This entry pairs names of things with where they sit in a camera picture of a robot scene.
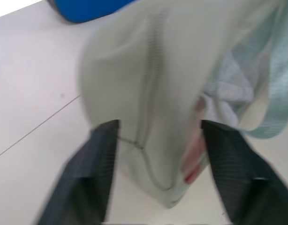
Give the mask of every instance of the cloth bag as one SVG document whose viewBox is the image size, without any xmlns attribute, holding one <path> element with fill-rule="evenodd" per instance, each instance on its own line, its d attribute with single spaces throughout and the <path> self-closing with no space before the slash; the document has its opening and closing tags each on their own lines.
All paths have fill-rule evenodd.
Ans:
<svg viewBox="0 0 288 225">
<path fill-rule="evenodd" d="M 136 1 L 86 46 L 80 87 L 94 127 L 121 120 L 122 172 L 173 207 L 207 165 L 200 119 L 285 127 L 288 0 Z"/>
</svg>

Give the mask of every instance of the light blue strap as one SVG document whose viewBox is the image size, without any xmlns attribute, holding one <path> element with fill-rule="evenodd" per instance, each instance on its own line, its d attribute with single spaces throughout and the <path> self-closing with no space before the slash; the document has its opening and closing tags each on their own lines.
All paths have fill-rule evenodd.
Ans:
<svg viewBox="0 0 288 225">
<path fill-rule="evenodd" d="M 269 105 L 262 124 L 244 131 L 256 138 L 278 135 L 288 122 L 288 0 L 273 33 L 270 62 Z"/>
</svg>

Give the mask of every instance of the white floor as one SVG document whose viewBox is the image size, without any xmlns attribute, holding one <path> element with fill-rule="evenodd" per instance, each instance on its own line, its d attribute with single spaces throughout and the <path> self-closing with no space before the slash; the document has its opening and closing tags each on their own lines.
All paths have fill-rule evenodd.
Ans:
<svg viewBox="0 0 288 225">
<path fill-rule="evenodd" d="M 72 25 L 46 2 L 0 17 L 0 225 L 35 223 L 66 160 L 86 140 L 89 123 L 77 88 L 78 57 L 103 19 Z M 288 182 L 287 135 L 253 141 Z M 110 223 L 227 224 L 206 169 L 166 210 L 116 175 Z"/>
</svg>

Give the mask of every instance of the blue object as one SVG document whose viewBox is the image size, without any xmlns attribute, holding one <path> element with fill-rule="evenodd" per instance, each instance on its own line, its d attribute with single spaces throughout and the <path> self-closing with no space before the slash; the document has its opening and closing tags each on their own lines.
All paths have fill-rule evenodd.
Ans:
<svg viewBox="0 0 288 225">
<path fill-rule="evenodd" d="M 109 15 L 134 0 L 48 0 L 66 20 L 82 23 Z"/>
</svg>

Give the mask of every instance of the white wall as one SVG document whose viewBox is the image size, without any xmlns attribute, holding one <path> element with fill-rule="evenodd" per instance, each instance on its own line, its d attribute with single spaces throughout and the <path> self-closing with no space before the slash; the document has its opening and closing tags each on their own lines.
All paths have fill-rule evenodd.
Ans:
<svg viewBox="0 0 288 225">
<path fill-rule="evenodd" d="M 41 0 L 0 0 L 0 16 L 30 6 L 39 1 Z"/>
</svg>

